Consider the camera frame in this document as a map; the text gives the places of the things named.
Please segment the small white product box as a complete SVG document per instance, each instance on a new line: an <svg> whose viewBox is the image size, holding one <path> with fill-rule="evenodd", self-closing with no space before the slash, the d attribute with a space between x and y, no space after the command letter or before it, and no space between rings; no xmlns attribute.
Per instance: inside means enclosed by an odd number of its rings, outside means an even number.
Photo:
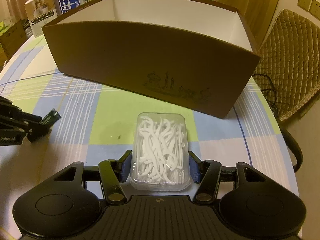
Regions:
<svg viewBox="0 0 320 240"><path fill-rule="evenodd" d="M28 0L24 6L34 37L42 35L42 27L61 15L58 0Z"/></svg>

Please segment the dark green tube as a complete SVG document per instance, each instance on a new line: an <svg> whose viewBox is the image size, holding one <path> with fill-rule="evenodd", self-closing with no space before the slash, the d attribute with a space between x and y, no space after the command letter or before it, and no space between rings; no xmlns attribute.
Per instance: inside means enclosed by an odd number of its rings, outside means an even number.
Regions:
<svg viewBox="0 0 320 240"><path fill-rule="evenodd" d="M53 108L39 123L47 128L51 128L60 119L61 115Z"/></svg>

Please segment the brown cardboard box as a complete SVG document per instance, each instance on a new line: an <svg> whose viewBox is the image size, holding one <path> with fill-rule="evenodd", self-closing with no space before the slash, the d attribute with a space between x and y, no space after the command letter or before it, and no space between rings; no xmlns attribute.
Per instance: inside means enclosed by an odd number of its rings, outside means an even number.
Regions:
<svg viewBox="0 0 320 240"><path fill-rule="evenodd" d="M94 0L52 20L60 72L224 118L260 61L234 7L210 0Z"/></svg>

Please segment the quilted chair cushion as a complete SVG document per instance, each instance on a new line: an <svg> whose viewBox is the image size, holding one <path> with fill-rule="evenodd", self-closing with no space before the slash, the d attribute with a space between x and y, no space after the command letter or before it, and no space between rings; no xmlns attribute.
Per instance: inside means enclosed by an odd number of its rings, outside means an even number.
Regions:
<svg viewBox="0 0 320 240"><path fill-rule="evenodd" d="M319 27L282 10L260 48L257 85L284 121L319 96Z"/></svg>

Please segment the clear box of floss picks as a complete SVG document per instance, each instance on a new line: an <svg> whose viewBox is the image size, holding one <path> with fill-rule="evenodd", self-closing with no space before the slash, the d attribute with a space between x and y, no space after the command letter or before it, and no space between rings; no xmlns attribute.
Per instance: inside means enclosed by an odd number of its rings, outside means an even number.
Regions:
<svg viewBox="0 0 320 240"><path fill-rule="evenodd" d="M130 184L137 190L184 190L190 184L185 118L174 113L140 113L133 143Z"/></svg>

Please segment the checkered tablecloth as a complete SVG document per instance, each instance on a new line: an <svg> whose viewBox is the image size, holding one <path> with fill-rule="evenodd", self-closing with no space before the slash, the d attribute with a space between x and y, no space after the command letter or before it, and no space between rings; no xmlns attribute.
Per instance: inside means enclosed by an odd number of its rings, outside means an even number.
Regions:
<svg viewBox="0 0 320 240"><path fill-rule="evenodd" d="M133 145L143 112L185 118L189 150L223 166L246 162L294 193L291 159L275 118L249 80L224 119L59 72L43 36L31 37L1 71L1 96L23 111L61 119L36 142L1 147L1 239L18 239L16 199L75 161L94 166L118 159Z"/></svg>

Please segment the double wall socket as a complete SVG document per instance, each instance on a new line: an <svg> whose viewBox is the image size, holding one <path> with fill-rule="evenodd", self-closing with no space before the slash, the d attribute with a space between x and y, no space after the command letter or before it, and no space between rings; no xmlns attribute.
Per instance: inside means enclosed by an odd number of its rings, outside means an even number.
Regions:
<svg viewBox="0 0 320 240"><path fill-rule="evenodd" d="M320 20L320 3L317 0L298 0L297 5Z"/></svg>

